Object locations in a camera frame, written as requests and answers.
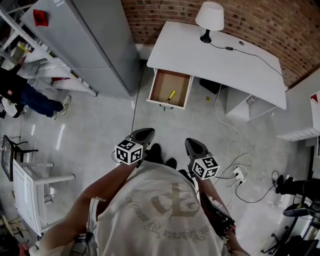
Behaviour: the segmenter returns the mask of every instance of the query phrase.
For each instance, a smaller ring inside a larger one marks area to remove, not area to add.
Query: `white t-shirt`
[[[135,169],[92,227],[98,256],[230,255],[194,186],[161,164],[145,161]]]

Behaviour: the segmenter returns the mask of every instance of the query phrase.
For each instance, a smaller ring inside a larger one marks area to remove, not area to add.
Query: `wooden drawer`
[[[154,78],[147,101],[184,110],[193,79],[194,77],[188,74],[154,69]],[[173,90],[176,90],[176,93],[167,103]]]

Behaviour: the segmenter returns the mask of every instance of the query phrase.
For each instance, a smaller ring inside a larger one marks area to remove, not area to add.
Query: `wall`
[[[134,40],[154,45],[166,21],[196,24],[203,0],[121,0]],[[315,0],[215,0],[223,32],[277,56],[290,86],[320,63],[320,8]]]

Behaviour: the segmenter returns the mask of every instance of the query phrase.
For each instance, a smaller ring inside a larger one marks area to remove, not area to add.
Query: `white chair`
[[[48,224],[45,210],[44,184],[72,180],[75,175],[37,177],[28,167],[53,167],[53,163],[28,163],[13,160],[13,185],[17,211],[26,223],[38,234],[54,226],[58,222]]]

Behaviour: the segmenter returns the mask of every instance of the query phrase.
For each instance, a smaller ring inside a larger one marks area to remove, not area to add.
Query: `electrical outlet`
[[[247,178],[245,178],[244,174],[242,173],[241,169],[239,167],[235,168],[233,170],[234,175],[237,175],[235,178],[237,179],[237,182],[235,184],[238,184],[239,182],[242,182],[242,184],[246,181]]]

